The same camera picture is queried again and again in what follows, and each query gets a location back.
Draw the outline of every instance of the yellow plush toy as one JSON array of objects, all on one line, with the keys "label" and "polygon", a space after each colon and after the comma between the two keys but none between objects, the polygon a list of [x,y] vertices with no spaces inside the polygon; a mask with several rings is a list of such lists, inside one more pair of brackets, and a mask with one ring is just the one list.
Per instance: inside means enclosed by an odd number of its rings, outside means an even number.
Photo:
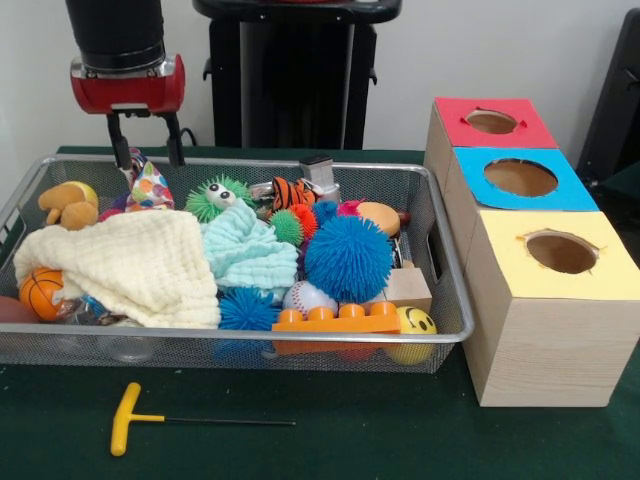
[{"label": "yellow plush toy", "polygon": [[81,230],[98,221],[98,195],[86,183],[65,182],[38,198],[41,210],[49,210],[47,225],[60,223],[67,230]]}]

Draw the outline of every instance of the baseball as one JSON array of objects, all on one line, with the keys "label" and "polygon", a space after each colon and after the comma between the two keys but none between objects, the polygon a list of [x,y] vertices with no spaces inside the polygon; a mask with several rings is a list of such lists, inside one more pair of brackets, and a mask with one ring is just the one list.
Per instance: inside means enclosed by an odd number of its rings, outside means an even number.
[{"label": "baseball", "polygon": [[338,303],[319,288],[306,280],[297,282],[289,289],[283,300],[284,308],[293,308],[305,316],[315,307],[328,307],[334,315],[338,313]]}]

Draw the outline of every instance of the metal basket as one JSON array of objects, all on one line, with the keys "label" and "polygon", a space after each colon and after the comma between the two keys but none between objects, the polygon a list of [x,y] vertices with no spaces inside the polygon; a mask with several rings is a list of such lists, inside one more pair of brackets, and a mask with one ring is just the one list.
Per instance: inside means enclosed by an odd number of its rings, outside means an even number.
[{"label": "metal basket", "polygon": [[[248,183],[281,176],[302,176],[297,162],[187,159],[175,169],[165,158],[150,158],[167,179],[176,208],[183,208],[190,189],[224,173]],[[0,363],[150,367],[205,367],[359,372],[435,372],[454,344],[473,330],[473,317],[435,177],[423,167],[390,164],[334,164],[344,199],[366,198],[411,214],[401,250],[422,269],[433,295],[431,316],[437,335],[274,333],[173,328],[93,327],[51,324],[0,324]],[[44,224],[38,196],[68,180],[91,185],[108,208],[127,191],[112,158],[58,155],[36,163],[0,213],[0,294],[17,296],[13,254],[25,235]],[[278,356],[272,342],[351,342],[375,349],[365,360],[353,352]],[[384,352],[404,344],[416,352],[429,349],[426,361],[412,366],[394,363]]]}]

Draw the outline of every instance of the green spiky ball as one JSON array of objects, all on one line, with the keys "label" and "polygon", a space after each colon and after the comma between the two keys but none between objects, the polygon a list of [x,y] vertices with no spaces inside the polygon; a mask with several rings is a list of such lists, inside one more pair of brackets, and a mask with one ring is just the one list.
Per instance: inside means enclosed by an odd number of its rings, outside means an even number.
[{"label": "green spiky ball", "polygon": [[274,213],[269,220],[271,226],[276,229],[276,238],[279,242],[287,242],[299,247],[304,238],[300,220],[289,210],[280,210]]},{"label": "green spiky ball", "polygon": [[251,200],[251,193],[246,183],[233,180],[226,175],[218,175],[212,180],[207,180],[195,190],[191,190],[187,196],[185,210],[194,214],[198,222],[209,223],[224,211],[207,199],[206,192],[213,183],[224,186],[227,190],[232,191],[236,198],[241,198],[244,203],[253,208],[253,200]]}]

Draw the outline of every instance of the yellow square top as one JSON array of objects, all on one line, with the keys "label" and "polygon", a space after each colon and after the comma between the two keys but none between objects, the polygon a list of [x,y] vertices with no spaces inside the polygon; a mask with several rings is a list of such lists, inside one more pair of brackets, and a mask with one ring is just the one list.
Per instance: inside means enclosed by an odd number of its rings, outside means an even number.
[{"label": "yellow square top", "polygon": [[640,270],[602,212],[480,217],[514,297],[640,300]]}]

